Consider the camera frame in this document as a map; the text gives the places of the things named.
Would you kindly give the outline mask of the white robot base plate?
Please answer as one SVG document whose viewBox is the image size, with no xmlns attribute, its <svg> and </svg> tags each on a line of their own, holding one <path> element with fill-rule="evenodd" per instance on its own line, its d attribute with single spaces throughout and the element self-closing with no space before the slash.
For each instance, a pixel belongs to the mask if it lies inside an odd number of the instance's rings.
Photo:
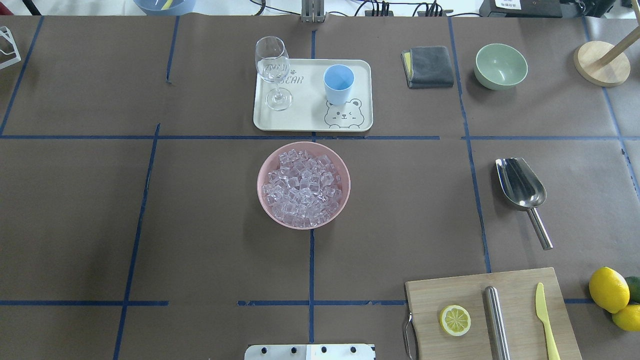
<svg viewBox="0 0 640 360">
<path fill-rule="evenodd" d="M 245 360 L 375 360 L 375 346 L 366 343 L 254 344 Z"/>
</svg>

